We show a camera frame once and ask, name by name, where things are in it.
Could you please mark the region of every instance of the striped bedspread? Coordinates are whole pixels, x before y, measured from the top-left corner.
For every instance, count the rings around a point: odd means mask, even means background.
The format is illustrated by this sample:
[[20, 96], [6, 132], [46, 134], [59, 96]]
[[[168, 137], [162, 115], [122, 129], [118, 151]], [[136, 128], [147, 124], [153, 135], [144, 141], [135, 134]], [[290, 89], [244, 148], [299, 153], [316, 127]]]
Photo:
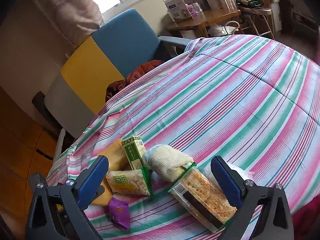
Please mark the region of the striped bedspread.
[[[284, 185], [292, 212], [320, 192], [319, 66], [266, 38], [233, 35], [196, 39], [109, 100], [49, 172], [49, 185], [76, 178], [117, 138], [141, 135], [147, 149], [169, 144], [193, 157], [202, 172], [221, 155], [254, 172], [257, 185]], [[85, 213], [104, 239], [216, 239], [152, 173], [154, 196], [129, 203], [131, 229], [104, 209]], [[257, 221], [256, 209], [244, 233]]]

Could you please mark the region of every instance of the red cloth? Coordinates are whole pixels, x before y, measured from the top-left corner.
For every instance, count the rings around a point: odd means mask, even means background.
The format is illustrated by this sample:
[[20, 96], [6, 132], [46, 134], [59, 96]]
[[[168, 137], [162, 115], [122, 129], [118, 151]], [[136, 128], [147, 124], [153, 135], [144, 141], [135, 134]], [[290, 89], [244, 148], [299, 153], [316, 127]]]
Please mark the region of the red cloth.
[[294, 240], [303, 240], [320, 214], [320, 194], [292, 216]]
[[126, 79], [111, 83], [107, 87], [106, 102], [110, 98], [112, 98], [116, 93], [124, 89], [127, 85], [131, 84], [132, 82], [142, 77], [144, 74], [148, 73], [150, 70], [153, 70], [154, 68], [158, 67], [162, 63], [163, 63], [162, 60], [157, 60], [157, 59], [143, 63], [139, 67], [137, 67], [132, 73], [130, 73]]

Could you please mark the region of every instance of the floor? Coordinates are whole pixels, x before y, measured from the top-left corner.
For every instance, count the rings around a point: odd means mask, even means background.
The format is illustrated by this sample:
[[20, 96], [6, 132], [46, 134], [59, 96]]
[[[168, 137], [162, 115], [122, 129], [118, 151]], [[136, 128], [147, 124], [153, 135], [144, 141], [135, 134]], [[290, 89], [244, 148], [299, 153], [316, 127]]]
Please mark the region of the floor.
[[293, 33], [277, 33], [276, 41], [279, 41], [297, 52], [300, 52], [311, 60], [314, 60], [316, 55], [316, 44], [314, 42], [308, 41], [307, 39]]
[[31, 174], [47, 176], [56, 139], [23, 112], [0, 87], [0, 215], [16, 239], [24, 239]]

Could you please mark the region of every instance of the wooden table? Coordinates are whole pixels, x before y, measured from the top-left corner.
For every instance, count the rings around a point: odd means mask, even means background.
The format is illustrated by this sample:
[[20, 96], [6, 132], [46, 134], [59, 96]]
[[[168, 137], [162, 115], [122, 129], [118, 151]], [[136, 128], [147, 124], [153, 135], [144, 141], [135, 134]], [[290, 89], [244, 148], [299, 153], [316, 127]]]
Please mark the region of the wooden table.
[[206, 27], [210, 26], [211, 24], [237, 16], [239, 14], [241, 14], [241, 11], [237, 9], [208, 10], [184, 22], [171, 23], [166, 26], [166, 29], [172, 36], [175, 37], [181, 37], [180, 31], [195, 31], [198, 37], [208, 38]]

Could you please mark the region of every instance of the blue object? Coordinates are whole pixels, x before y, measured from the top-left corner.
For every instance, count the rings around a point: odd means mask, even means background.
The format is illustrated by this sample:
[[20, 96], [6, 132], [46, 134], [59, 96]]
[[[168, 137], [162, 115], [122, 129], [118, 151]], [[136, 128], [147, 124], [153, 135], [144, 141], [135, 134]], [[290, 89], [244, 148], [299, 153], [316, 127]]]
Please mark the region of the blue object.
[[92, 164], [95, 165], [93, 169], [91, 166], [87, 169], [89, 174], [82, 183], [82, 186], [78, 189], [78, 199], [77, 204], [80, 208], [84, 208], [90, 205], [94, 195], [97, 192], [97, 188], [100, 186], [104, 176], [108, 172], [109, 161], [105, 156], [99, 156], [100, 160]]
[[135, 9], [105, 23], [92, 38], [125, 78], [139, 65], [153, 60], [160, 44], [158, 36]]
[[241, 190], [218, 158], [212, 158], [211, 172], [225, 194], [229, 204], [233, 207], [240, 208], [243, 204]]

